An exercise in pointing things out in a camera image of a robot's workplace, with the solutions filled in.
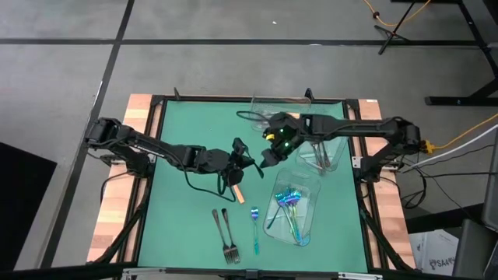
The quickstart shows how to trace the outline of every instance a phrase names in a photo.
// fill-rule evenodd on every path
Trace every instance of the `spoon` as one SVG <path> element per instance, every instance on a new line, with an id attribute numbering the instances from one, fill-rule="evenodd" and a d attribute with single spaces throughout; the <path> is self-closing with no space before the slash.
<path id="1" fill-rule="evenodd" d="M 256 222 L 259 217 L 259 209 L 258 207 L 251 207 L 251 218 L 254 222 L 254 253 L 256 255 L 259 254 L 259 242 L 258 242 L 258 223 Z"/>

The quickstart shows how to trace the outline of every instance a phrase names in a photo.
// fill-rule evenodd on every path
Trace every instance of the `fork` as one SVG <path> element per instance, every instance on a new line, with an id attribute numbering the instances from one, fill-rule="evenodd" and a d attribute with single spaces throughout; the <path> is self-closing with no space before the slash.
<path id="1" fill-rule="evenodd" d="M 228 247 L 228 245 L 226 245 L 225 237 L 223 236 L 223 231 L 221 230 L 221 226 L 219 225 L 218 211 L 216 209 L 212 210 L 212 217 L 215 219 L 216 225 L 218 226 L 219 235 L 221 236 L 221 240 L 223 241 L 223 255 L 225 256 L 225 261 L 227 264 L 231 264 L 233 263 L 233 258 L 232 255 L 230 254 L 230 248 Z"/>
<path id="2" fill-rule="evenodd" d="M 223 214 L 223 218 L 225 219 L 226 228 L 228 229 L 228 235 L 230 236 L 230 241 L 232 242 L 232 245 L 230 245 L 230 253 L 232 253 L 233 263 L 238 264 L 240 263 L 239 250 L 237 249 L 237 246 L 233 244 L 233 237 L 232 233 L 230 232 L 230 224 L 228 223 L 228 212 L 226 211 L 226 208 L 221 209 L 221 212 Z"/>

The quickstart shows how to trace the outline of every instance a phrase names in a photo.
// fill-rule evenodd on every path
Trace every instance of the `green mat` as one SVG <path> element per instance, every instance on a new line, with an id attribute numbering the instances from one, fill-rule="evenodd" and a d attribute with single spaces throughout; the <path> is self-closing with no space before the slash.
<path id="1" fill-rule="evenodd" d="M 249 146 L 259 163 L 261 151 L 269 142 L 250 121 L 238 118 L 238 110 L 250 110 L 249 103 L 201 103 L 168 101 L 161 140 L 170 144 L 203 145 L 207 149 L 232 150 L 235 137 Z M 342 105 L 314 104 L 311 113 L 343 117 Z M 248 167 L 240 189 L 246 203 L 230 203 L 212 194 L 192 190 L 183 172 L 159 159 L 147 211 L 140 267 L 258 269 L 267 271 L 346 271 L 366 272 L 365 250 L 359 224 L 358 206 L 352 178 L 349 148 L 343 150 L 338 169 L 321 178 L 311 227 L 310 243 L 298 247 L 275 240 L 263 230 L 272 188 L 282 168 L 304 171 L 295 155 L 278 166 L 264 169 L 261 179 L 255 168 Z M 216 175 L 189 173 L 196 187 L 216 191 Z M 260 254 L 254 255 L 251 206 L 258 206 Z M 221 209 L 227 208 L 234 243 L 241 262 L 226 264 L 222 242 L 211 211 L 217 208 L 225 237 L 226 226 Z"/>

